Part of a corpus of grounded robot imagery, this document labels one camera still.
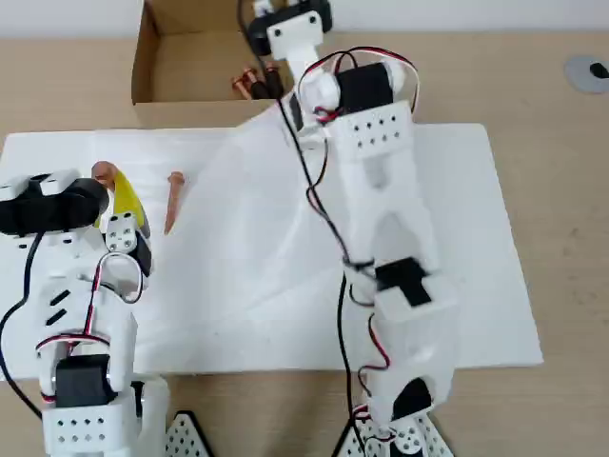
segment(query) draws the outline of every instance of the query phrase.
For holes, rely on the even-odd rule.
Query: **white wall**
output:
[[[137,32],[142,1],[0,0],[0,36],[129,36]],[[339,30],[609,29],[609,0],[332,3]]]

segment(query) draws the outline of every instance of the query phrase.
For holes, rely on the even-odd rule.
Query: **cardboard box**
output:
[[[237,0],[146,1],[131,77],[144,127],[232,127],[273,103],[240,100],[231,86],[244,67],[255,67],[236,17]],[[284,84],[291,87],[286,70],[283,65]]]

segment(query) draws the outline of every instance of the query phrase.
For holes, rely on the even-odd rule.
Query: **wooden table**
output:
[[[443,433],[468,457],[607,455],[609,95],[575,92],[562,66],[575,53],[609,60],[609,33],[382,34],[366,44],[419,64],[419,122],[488,128],[546,360],[458,372],[436,414]],[[0,41],[0,135],[138,127],[125,84],[134,46]],[[169,381],[172,408],[196,411],[218,456],[327,456],[344,425],[340,373]],[[42,455],[39,424],[6,386],[0,405],[3,454]]]

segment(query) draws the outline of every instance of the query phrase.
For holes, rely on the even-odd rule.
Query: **metal base plate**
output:
[[[178,411],[165,440],[166,457],[213,457],[206,437],[191,411]]]
[[[374,422],[357,421],[356,424],[365,443],[365,451],[359,446],[353,427],[347,424],[337,446],[336,457],[453,457],[450,447],[427,414],[392,423],[396,437],[388,443],[375,438],[386,437],[387,433],[381,432]]]

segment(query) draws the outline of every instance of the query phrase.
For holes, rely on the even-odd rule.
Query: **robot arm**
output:
[[[0,231],[15,248],[44,233],[32,278],[41,286],[33,305],[45,447],[62,456],[161,456],[167,384],[133,374],[130,307],[152,268],[146,216],[120,171],[100,181],[67,170],[0,187]],[[114,205],[102,233],[107,188]]]
[[[327,139],[340,168],[349,214],[345,275],[354,303],[373,307],[370,364],[358,374],[371,418],[389,427],[444,402],[456,363],[456,291],[442,275],[413,157],[418,74],[407,59],[373,48],[352,51],[374,53],[380,62],[346,71],[336,65],[346,51],[320,60],[315,48],[332,27],[325,0],[263,11],[256,9],[248,29],[253,50],[287,61],[296,82],[288,95],[294,126],[301,140]],[[332,57],[333,71],[324,70]],[[396,99],[408,70],[417,77],[412,104]],[[322,120],[319,110],[332,116]],[[412,242],[406,255],[375,259],[387,220],[398,221]]]

